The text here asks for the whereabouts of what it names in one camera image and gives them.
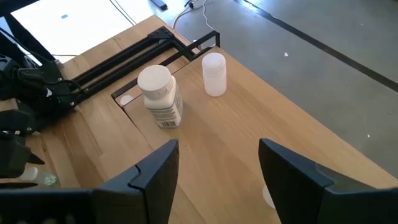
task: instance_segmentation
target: wooden table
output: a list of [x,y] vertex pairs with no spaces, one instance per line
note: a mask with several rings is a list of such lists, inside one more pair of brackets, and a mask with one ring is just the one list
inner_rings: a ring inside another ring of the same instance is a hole
[[[65,78],[76,77],[160,26],[165,24],[152,16],[77,56],[65,63]],[[44,169],[58,175],[63,187],[94,187],[170,138],[179,139],[180,169],[170,223],[279,223],[275,210],[262,198],[264,180],[257,156],[260,138],[270,138],[369,185],[398,184],[226,52],[219,48],[211,51],[223,54],[227,61],[228,89],[221,97],[206,95],[201,58],[191,63],[180,58],[168,66],[184,99],[181,127],[159,129],[144,108],[142,96],[122,106],[111,98],[114,91],[135,79],[143,66],[29,138],[27,144],[47,162]],[[148,65],[172,54],[170,50]],[[134,88],[126,94],[139,95]],[[5,102],[0,108],[12,106]]]

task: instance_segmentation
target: floor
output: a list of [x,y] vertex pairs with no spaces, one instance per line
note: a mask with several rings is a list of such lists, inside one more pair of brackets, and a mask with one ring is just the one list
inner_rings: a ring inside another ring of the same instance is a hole
[[[80,54],[131,26],[107,0],[86,0],[78,4],[73,1],[58,1],[65,5],[55,5],[54,1],[41,0],[14,15],[53,54]],[[94,1],[96,10],[90,7]],[[165,12],[148,0],[119,0],[119,3],[133,24],[153,14],[172,24],[185,0],[164,1],[169,6]],[[390,0],[248,1],[398,82],[398,3]],[[198,9],[178,21],[176,29],[189,40],[211,31],[202,16],[202,2],[198,2]],[[45,13],[28,16],[33,9]],[[398,177],[398,93],[234,0],[208,0],[206,9],[209,23],[221,33],[221,46],[225,51]],[[37,21],[44,25],[38,27]]]

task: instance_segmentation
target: gray concrete floor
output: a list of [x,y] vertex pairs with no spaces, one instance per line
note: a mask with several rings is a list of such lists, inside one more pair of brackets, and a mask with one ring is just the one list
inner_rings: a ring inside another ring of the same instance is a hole
[[[149,0],[118,1],[135,22],[157,14],[169,24],[186,2],[164,0],[169,9],[161,12]],[[398,3],[390,0],[249,1],[398,81],[395,55],[398,52]],[[197,4],[199,9],[178,21],[176,29],[189,40],[199,39],[211,31],[202,16],[202,2]],[[208,0],[206,15],[221,33],[221,47],[225,51],[398,177],[398,93],[233,0]]]

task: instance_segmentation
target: white object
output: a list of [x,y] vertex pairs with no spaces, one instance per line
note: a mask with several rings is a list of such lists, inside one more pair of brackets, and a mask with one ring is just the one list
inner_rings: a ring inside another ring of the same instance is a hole
[[160,128],[176,128],[182,118],[182,97],[170,71],[161,65],[145,68],[138,76],[145,107]]
[[57,183],[57,177],[36,167],[25,168],[24,173],[19,177],[23,181],[30,181],[36,184],[53,186]]
[[205,91],[210,96],[221,96],[226,91],[226,61],[220,53],[210,53],[201,61]]
[[264,200],[267,202],[267,204],[271,208],[275,209],[275,205],[274,202],[272,201],[271,194],[269,193],[267,185],[264,185],[264,188],[262,189],[262,196],[264,197]]

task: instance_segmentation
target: bottle label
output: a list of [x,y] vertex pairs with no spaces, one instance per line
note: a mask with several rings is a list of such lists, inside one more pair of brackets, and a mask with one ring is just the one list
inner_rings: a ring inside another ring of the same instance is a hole
[[183,101],[178,91],[175,91],[173,105],[164,109],[149,109],[155,118],[156,124],[161,128],[176,128],[180,125]]

